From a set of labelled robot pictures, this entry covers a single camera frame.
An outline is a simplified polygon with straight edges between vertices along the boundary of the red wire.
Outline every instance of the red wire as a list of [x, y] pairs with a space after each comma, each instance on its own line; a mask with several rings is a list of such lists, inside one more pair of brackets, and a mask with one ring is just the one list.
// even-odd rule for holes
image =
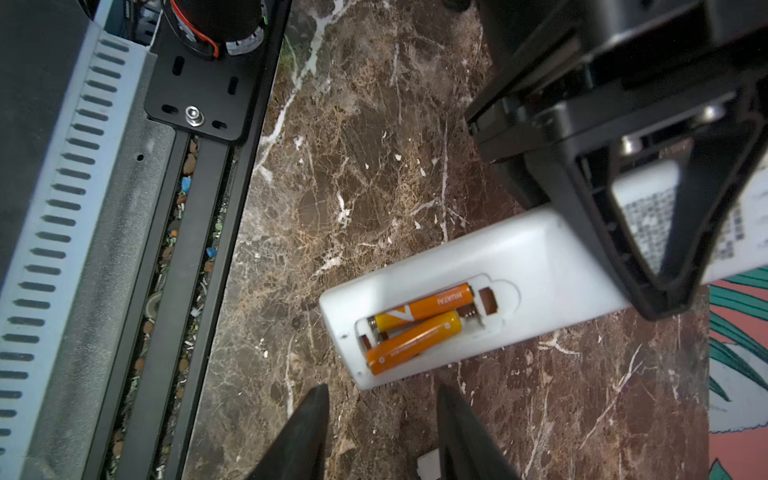
[[192, 26], [189, 20], [187, 20], [187, 17], [184, 16], [183, 13], [181, 13], [181, 10], [176, 5], [175, 0], [170, 0], [170, 6], [174, 10], [174, 13], [176, 13], [176, 16], [198, 37], [202, 38], [203, 40], [207, 41], [214, 47], [214, 58], [219, 58], [219, 45], [213, 40], [210, 39], [209, 36], [202, 33], [200, 30], [197, 30], [195, 27]]

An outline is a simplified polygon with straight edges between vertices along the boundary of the bolt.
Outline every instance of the bolt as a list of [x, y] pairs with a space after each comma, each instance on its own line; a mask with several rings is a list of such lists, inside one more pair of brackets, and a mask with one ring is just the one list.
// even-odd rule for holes
[[643, 141], [640, 138], [629, 135], [624, 135], [621, 138], [621, 154], [625, 157], [634, 155], [641, 150], [643, 150]]
[[725, 117], [726, 110], [722, 104], [707, 105], [699, 112], [694, 120], [698, 124], [711, 124]]
[[203, 124], [203, 122], [205, 122], [203, 112], [201, 112], [194, 105], [190, 105], [184, 109], [184, 116], [187, 117], [187, 123], [193, 127], [199, 127]]

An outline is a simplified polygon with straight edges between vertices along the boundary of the black metal rail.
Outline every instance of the black metal rail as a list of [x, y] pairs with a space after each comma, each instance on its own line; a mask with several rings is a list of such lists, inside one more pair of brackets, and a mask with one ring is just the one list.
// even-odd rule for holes
[[184, 397], [181, 400], [176, 429], [170, 444], [170, 456], [165, 469], [165, 478], [169, 480], [181, 478], [181, 473], [184, 469], [184, 460], [187, 457], [187, 448], [189, 447], [192, 435], [197, 404], [200, 401], [200, 391], [203, 388], [208, 356], [214, 340], [224, 287], [227, 284], [237, 231], [240, 229], [240, 218], [243, 216], [243, 206], [245, 205], [248, 193], [253, 162], [256, 159], [261, 128], [266, 116], [266, 107], [272, 92], [272, 80], [277, 69], [277, 62], [280, 59], [280, 46], [283, 43], [283, 33], [288, 22], [290, 6], [291, 0], [276, 2], [274, 15], [276, 20], [273, 23], [273, 30], [266, 40], [267, 51], [264, 60], [264, 73], [261, 77], [262, 81], [258, 86], [258, 92], [255, 95], [253, 119], [250, 122], [246, 140], [240, 147], [239, 152], [237, 152], [237, 167], [230, 185], [229, 207], [223, 222], [221, 237], [219, 237], [217, 260], [208, 283], [208, 297], [205, 308], [200, 315], [195, 353], [190, 361]]
[[118, 409], [122, 403], [128, 374], [133, 368], [134, 348], [136, 346], [136, 337], [141, 327], [144, 304], [150, 292], [155, 262], [157, 261], [165, 235], [168, 215], [170, 215], [171, 206], [175, 201], [174, 194], [176, 193], [179, 173], [184, 163], [184, 155], [187, 153], [189, 140], [189, 134], [177, 132], [174, 146], [170, 151], [168, 167], [163, 179], [160, 195], [157, 198], [154, 218], [147, 235], [144, 254], [134, 284], [134, 292], [131, 294], [131, 302], [128, 305], [120, 343], [115, 353], [112, 372], [107, 384], [107, 391], [104, 394], [104, 401], [101, 404], [101, 411], [99, 412], [96, 430], [91, 441], [88, 460], [85, 463], [83, 478], [99, 478], [104, 467], [104, 459], [106, 458], [112, 438], [114, 423], [118, 417]]
[[[166, 286], [157, 315], [161, 321], [156, 323], [149, 349], [144, 356], [145, 364], [131, 408], [131, 416], [127, 421], [120, 461], [115, 472], [117, 480], [154, 477], [153, 467], [161, 436], [165, 432], [164, 425], [167, 421], [171, 391], [177, 376], [190, 305], [195, 294], [198, 274], [202, 270], [203, 254], [213, 218], [218, 213], [217, 206], [224, 195], [228, 197], [227, 213], [223, 219], [216, 262], [210, 274], [205, 307], [199, 318], [197, 341], [194, 354], [190, 358], [184, 397], [176, 413], [176, 425], [170, 454], [165, 462], [164, 477], [176, 480], [181, 477], [184, 469], [208, 355], [216, 330], [290, 6], [291, 0], [278, 1], [271, 15], [271, 29], [263, 46], [265, 52], [262, 57], [263, 62], [259, 65], [260, 74], [256, 91], [250, 104], [243, 106], [247, 110], [245, 125], [247, 136], [241, 141], [234, 142], [204, 137], [198, 140], [194, 180], [187, 196], [184, 217], [166, 273]], [[115, 422], [118, 419], [118, 409], [124, 401], [128, 376], [134, 368], [134, 354], [143, 319], [144, 304], [150, 292], [169, 214], [175, 202], [181, 165], [187, 154], [189, 140], [190, 135], [187, 132], [178, 131], [153, 223], [147, 236], [141, 268], [137, 275], [83, 478], [104, 477], [106, 467], [104, 460], [107, 458]], [[227, 165], [233, 157], [237, 161], [233, 163], [234, 170], [228, 176], [228, 191], [223, 192], [223, 186], [227, 183]]]
[[198, 141], [194, 181], [157, 312], [160, 321], [152, 333], [125, 432], [117, 480], [147, 478], [154, 464], [228, 152], [228, 145], [207, 139]]

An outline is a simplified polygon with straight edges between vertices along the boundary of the yellow battery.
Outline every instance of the yellow battery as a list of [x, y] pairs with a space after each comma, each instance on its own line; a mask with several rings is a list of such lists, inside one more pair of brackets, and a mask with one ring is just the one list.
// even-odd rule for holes
[[380, 313], [372, 318], [371, 326], [376, 325], [380, 332], [388, 332], [410, 323], [428, 319], [440, 313], [450, 312], [474, 300], [472, 289], [463, 283], [435, 295], [416, 300], [408, 305]]
[[421, 352], [462, 331], [462, 320], [454, 311], [442, 313], [386, 340], [366, 353], [373, 375], [402, 365]]

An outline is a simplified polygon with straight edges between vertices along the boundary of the brown marble countertop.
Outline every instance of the brown marble countertop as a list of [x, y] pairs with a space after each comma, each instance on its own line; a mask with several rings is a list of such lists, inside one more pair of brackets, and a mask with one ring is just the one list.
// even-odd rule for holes
[[477, 11], [294, 0], [184, 478], [243, 478], [329, 385], [326, 478], [416, 478], [460, 390], [526, 478], [705, 478], [708, 297], [633, 311], [360, 391], [320, 294], [521, 212], [463, 112], [492, 75]]

